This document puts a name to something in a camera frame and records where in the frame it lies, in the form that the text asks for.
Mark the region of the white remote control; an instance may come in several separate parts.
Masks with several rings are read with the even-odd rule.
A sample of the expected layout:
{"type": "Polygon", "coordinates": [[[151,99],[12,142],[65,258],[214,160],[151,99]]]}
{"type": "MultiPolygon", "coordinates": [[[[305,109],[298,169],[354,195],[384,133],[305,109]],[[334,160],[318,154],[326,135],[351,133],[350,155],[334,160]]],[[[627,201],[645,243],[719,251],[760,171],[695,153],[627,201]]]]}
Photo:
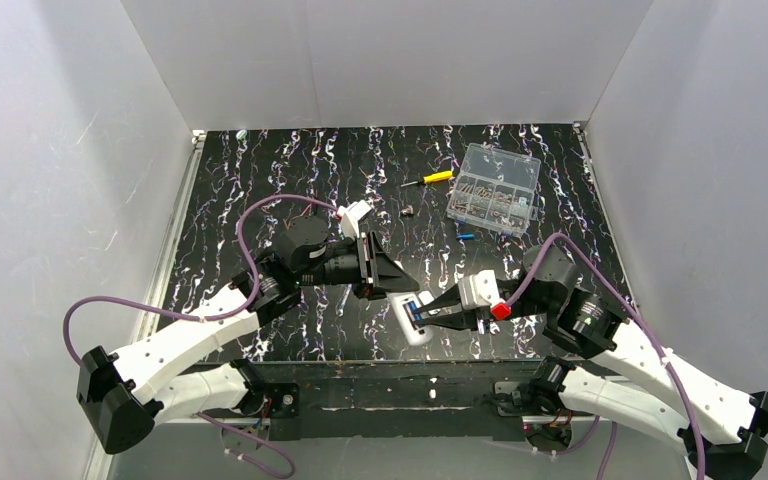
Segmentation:
{"type": "Polygon", "coordinates": [[[417,323],[414,311],[433,300],[430,291],[388,293],[386,299],[410,346],[421,346],[433,339],[433,331],[417,323]]]}

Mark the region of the blue battery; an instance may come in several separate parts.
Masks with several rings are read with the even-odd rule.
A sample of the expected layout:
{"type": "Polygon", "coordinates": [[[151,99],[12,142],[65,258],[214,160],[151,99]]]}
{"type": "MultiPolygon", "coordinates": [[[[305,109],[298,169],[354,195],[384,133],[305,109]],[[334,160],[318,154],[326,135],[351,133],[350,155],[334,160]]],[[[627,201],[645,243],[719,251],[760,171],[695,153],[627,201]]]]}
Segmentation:
{"type": "Polygon", "coordinates": [[[416,331],[422,329],[422,315],[417,312],[417,304],[414,300],[408,300],[404,304],[405,312],[408,316],[412,328],[416,331]]]}

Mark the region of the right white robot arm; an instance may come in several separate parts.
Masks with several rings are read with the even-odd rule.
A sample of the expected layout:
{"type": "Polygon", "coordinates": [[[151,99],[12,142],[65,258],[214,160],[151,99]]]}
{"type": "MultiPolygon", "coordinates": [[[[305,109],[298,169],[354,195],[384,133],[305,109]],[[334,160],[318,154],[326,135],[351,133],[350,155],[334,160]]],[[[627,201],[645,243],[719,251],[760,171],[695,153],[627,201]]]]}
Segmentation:
{"type": "Polygon", "coordinates": [[[659,439],[708,479],[751,479],[768,445],[768,392],[715,380],[655,344],[615,298],[578,283],[579,268],[552,245],[530,249],[519,279],[490,270],[462,278],[435,299],[400,308],[413,327],[479,331],[493,321],[541,315],[543,333],[565,352],[524,382],[495,387],[502,416],[582,412],[659,439]]]}

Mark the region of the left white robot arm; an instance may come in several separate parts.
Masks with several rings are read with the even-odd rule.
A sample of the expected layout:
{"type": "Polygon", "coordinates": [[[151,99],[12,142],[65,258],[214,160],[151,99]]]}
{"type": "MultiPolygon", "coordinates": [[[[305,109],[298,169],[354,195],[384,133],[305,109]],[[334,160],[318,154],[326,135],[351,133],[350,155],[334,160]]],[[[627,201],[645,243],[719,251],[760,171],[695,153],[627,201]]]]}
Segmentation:
{"type": "Polygon", "coordinates": [[[229,342],[296,307],[305,286],[349,285],[360,299],[413,294],[419,285],[391,259],[374,232],[331,238],[324,219],[302,217],[213,297],[160,332],[113,352],[101,346],[79,360],[77,400],[103,450],[124,452],[153,428],[202,410],[241,409],[268,389],[242,362],[190,374],[188,368],[229,342]]]}

